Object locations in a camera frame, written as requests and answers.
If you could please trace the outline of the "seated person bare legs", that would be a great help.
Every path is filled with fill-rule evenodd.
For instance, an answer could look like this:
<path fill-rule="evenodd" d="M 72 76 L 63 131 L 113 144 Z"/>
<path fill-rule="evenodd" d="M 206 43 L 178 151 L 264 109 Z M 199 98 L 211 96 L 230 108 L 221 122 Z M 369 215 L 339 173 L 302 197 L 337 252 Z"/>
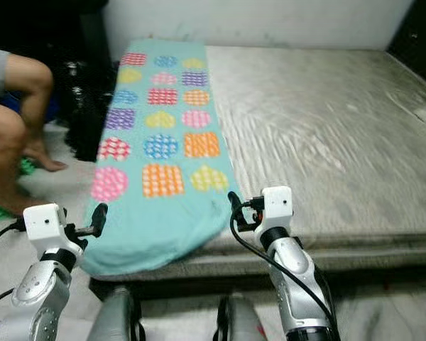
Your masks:
<path fill-rule="evenodd" d="M 27 94 L 21 112 L 0 104 L 0 207 L 15 217 L 20 217 L 28 207 L 45 204 L 19 189 L 18 167 L 22 158 L 31 158 L 50 172 L 67 168 L 66 163 L 53 159 L 45 148 L 43 110 L 53 85 L 47 65 L 0 50 L 0 97 L 6 91 Z"/>

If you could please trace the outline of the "teal blanket with colourful shapes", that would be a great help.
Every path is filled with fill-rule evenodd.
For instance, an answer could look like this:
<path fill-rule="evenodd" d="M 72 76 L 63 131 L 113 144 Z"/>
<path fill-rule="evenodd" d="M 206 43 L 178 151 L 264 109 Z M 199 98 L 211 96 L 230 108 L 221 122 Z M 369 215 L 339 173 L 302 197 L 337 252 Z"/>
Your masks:
<path fill-rule="evenodd" d="M 203 43 L 140 39 L 120 59 L 92 204 L 108 205 L 81 266 L 93 276 L 161 269 L 227 228 L 238 190 Z"/>

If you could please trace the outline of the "black tufted headboard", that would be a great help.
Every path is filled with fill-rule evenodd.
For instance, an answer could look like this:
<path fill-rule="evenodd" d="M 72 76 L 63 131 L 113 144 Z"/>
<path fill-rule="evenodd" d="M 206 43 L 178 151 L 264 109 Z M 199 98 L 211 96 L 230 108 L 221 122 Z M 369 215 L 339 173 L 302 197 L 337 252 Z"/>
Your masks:
<path fill-rule="evenodd" d="M 388 52 L 415 72 L 426 72 L 426 0 L 413 0 Z"/>

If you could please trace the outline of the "dark wooden cabinet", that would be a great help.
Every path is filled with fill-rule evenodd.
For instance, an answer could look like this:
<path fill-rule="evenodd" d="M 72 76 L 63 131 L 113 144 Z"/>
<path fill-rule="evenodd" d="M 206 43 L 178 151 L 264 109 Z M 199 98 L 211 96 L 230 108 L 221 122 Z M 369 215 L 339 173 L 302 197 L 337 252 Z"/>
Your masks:
<path fill-rule="evenodd" d="M 0 0 L 0 50 L 36 59 L 56 77 L 109 78 L 109 1 Z"/>

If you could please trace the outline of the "small green toy block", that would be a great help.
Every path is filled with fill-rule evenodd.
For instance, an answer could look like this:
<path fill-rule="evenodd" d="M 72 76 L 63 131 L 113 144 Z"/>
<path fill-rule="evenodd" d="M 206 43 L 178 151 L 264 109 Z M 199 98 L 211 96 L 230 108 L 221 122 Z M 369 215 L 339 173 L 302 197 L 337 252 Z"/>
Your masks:
<path fill-rule="evenodd" d="M 25 176 L 25 175 L 31 175 L 31 173 L 34 173 L 37 169 L 37 166 L 34 162 L 27 158 L 22 158 L 21 162 L 19 163 L 19 175 Z"/>

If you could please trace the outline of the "black plastic bags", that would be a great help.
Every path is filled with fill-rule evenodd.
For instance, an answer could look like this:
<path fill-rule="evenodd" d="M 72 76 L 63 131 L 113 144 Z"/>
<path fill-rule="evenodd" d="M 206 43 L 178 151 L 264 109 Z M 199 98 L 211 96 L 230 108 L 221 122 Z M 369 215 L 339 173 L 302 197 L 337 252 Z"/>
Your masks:
<path fill-rule="evenodd" d="M 66 61 L 62 93 L 68 113 L 65 143 L 77 160 L 95 162 L 110 100 L 108 71 L 86 62 Z"/>

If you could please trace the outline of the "white grey-speckled quilted mattress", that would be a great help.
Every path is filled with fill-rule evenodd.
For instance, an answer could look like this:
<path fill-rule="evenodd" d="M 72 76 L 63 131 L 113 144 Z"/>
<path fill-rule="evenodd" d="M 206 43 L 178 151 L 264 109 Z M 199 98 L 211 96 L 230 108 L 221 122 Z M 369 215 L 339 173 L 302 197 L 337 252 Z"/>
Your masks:
<path fill-rule="evenodd" d="M 215 109 L 249 198 L 292 190 L 290 233 L 323 270 L 426 264 L 426 85 L 382 52 L 206 48 Z M 217 237 L 161 269 L 112 280 L 258 275 Z"/>

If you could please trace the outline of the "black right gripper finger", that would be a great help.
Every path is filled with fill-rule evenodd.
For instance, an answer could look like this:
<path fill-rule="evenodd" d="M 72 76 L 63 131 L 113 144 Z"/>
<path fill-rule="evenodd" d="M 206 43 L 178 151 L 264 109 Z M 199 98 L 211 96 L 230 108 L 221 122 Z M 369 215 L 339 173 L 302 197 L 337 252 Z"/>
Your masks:
<path fill-rule="evenodd" d="M 228 192 L 227 198 L 231 205 L 230 228 L 236 232 L 242 232 L 246 225 L 246 219 L 243 212 L 243 202 L 234 191 Z"/>

